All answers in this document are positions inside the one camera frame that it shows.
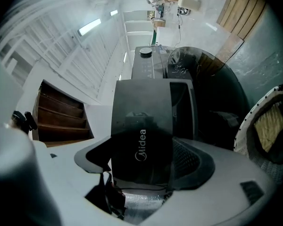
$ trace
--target wooden plank wall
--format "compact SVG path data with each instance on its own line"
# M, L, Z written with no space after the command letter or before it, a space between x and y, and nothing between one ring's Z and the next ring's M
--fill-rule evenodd
M258 21L265 0L226 0L217 23L242 40Z

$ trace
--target woven basket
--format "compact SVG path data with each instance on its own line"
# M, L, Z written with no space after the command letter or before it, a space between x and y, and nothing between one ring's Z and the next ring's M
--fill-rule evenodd
M270 174L277 184L283 181L283 164L276 164L265 158L255 146L253 125L261 114L273 104L283 100L283 85L274 87L245 117L235 138L234 151L247 156L262 170Z

